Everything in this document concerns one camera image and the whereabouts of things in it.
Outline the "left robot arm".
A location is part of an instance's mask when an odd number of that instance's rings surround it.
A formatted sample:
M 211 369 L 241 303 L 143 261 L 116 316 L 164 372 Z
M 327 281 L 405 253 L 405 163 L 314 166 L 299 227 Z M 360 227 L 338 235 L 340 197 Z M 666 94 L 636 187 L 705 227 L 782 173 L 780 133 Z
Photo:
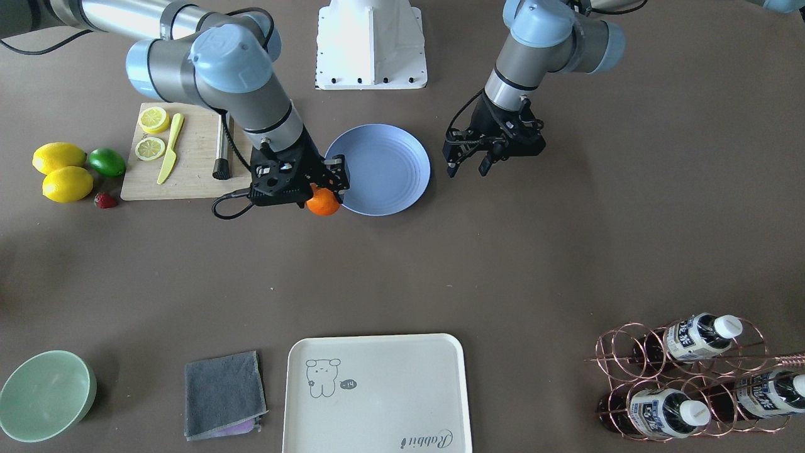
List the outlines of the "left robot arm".
M 467 105 L 469 125 L 449 124 L 443 156 L 449 177 L 475 153 L 479 172 L 513 157 L 536 157 L 546 146 L 532 95 L 547 74 L 598 74 L 618 64 L 626 49 L 620 26 L 607 16 L 629 14 L 643 1 L 508 1 L 502 16 L 509 33 L 485 86 Z

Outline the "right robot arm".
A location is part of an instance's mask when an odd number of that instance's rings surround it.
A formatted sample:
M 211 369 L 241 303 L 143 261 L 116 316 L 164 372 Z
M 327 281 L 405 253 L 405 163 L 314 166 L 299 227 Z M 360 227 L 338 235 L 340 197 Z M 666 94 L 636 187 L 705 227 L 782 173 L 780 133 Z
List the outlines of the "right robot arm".
M 340 204 L 350 188 L 345 157 L 319 154 L 274 73 L 281 40 L 264 9 L 222 14 L 192 1 L 2 2 L 3 38 L 55 26 L 132 38 L 126 72 L 138 92 L 232 118 L 252 144 L 251 183 L 219 200 L 305 207 L 328 193 Z

